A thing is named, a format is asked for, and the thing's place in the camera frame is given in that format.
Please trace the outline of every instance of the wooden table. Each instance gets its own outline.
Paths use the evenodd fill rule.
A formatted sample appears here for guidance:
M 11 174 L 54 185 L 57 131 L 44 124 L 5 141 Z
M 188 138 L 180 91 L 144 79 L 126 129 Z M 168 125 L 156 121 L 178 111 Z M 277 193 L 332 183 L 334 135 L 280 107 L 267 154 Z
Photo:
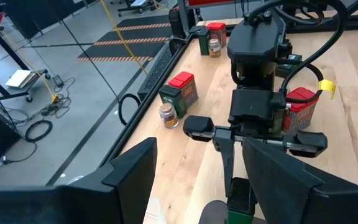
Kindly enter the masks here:
M 238 19 L 224 21 L 239 23 Z M 293 53 L 307 58 L 320 48 L 332 32 L 292 34 Z M 323 132 L 328 149 L 315 159 L 304 159 L 312 166 L 358 184 L 358 31 L 345 32 L 339 41 L 314 63 L 328 80 L 336 82 L 335 98 L 323 92 L 314 111 L 309 131 Z M 236 87 L 230 76 L 226 49 L 222 56 L 200 55 L 193 40 L 177 63 L 170 78 L 181 71 L 195 75 L 199 100 L 188 114 L 209 116 L 216 125 L 228 126 L 231 93 Z M 282 82 L 276 78 L 276 87 Z M 317 80 L 302 70 L 290 82 L 290 89 L 303 86 L 316 91 Z M 221 155 L 211 142 L 193 141 L 182 131 L 183 120 L 175 129 L 164 128 L 158 115 L 161 100 L 154 99 L 128 141 L 125 150 L 149 136 L 158 142 L 157 171 L 151 197 L 159 199 L 169 224 L 198 223 L 203 207 L 212 200 L 226 201 Z M 236 143 L 234 176 L 246 177 L 241 147 Z M 263 217 L 259 206 L 255 216 Z

